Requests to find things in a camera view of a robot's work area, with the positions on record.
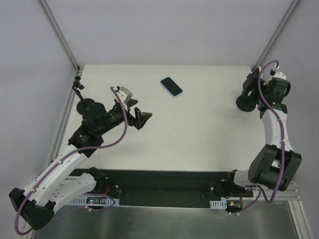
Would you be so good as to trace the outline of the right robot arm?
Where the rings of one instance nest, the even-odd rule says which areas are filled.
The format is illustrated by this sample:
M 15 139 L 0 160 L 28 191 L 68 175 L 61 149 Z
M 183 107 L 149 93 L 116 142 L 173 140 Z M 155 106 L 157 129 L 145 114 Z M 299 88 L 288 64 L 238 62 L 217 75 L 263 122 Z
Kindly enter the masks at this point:
M 251 163 L 248 180 L 274 190 L 280 168 L 283 167 L 279 191 L 287 189 L 302 161 L 301 155 L 294 152 L 288 139 L 288 110 L 282 100 L 290 89 L 290 82 L 282 77 L 272 77 L 266 82 L 259 81 L 258 76 L 251 73 L 236 100 L 237 107 L 244 112 L 251 112 L 255 108 L 259 110 L 265 131 L 265 146 Z

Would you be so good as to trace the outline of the blue case phone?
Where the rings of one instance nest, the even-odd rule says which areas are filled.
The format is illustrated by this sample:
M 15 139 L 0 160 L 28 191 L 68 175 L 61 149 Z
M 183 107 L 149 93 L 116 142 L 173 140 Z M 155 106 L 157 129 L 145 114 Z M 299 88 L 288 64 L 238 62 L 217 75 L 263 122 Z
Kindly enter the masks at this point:
M 182 88 L 170 77 L 166 77 L 160 81 L 160 84 L 172 96 L 177 97 L 183 93 Z

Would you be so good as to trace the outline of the black phone stand two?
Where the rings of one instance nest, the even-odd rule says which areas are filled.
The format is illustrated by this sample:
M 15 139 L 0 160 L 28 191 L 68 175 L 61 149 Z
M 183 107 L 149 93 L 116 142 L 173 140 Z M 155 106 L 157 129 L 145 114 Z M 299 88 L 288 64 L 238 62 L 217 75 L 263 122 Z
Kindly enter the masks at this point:
M 250 99 L 249 96 L 239 96 L 236 99 L 236 106 L 243 112 L 251 112 L 255 109 L 256 104 Z

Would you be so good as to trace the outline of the pink case phone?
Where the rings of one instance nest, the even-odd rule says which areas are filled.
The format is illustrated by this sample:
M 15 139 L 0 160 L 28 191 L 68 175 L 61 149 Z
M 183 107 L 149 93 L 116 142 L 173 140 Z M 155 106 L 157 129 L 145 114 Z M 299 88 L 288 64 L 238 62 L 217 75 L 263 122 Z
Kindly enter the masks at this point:
M 256 67 L 246 78 L 242 85 L 242 95 L 248 96 L 250 92 L 255 92 L 258 90 L 258 77 L 261 72 L 261 67 Z

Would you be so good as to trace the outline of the black phone stand one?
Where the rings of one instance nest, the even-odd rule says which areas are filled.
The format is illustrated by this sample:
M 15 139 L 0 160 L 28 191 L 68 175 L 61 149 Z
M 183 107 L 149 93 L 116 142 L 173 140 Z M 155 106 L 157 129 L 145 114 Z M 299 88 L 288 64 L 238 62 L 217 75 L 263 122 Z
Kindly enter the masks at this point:
M 80 100 L 76 106 L 76 110 L 80 115 L 84 115 L 95 104 L 95 101 L 90 98 L 83 98 L 80 91 L 83 90 L 85 87 L 80 83 L 80 80 L 80 76 L 76 76 L 74 78 L 72 90 L 75 92 Z

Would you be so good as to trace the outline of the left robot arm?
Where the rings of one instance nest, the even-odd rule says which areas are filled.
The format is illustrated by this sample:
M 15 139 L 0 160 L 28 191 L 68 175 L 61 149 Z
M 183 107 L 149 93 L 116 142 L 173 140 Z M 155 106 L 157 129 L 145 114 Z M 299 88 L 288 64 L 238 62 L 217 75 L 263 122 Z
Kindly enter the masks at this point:
M 85 193 L 101 194 L 105 189 L 106 176 L 92 167 L 79 179 L 62 182 L 82 162 L 90 158 L 97 149 L 118 144 L 128 127 L 141 129 L 152 117 L 152 113 L 130 108 L 136 100 L 125 97 L 115 99 L 113 108 L 107 111 L 102 103 L 85 98 L 77 104 L 82 116 L 80 127 L 73 133 L 60 155 L 25 188 L 13 188 L 9 199 L 16 211 L 14 229 L 20 235 L 46 226 L 54 215 L 72 199 Z

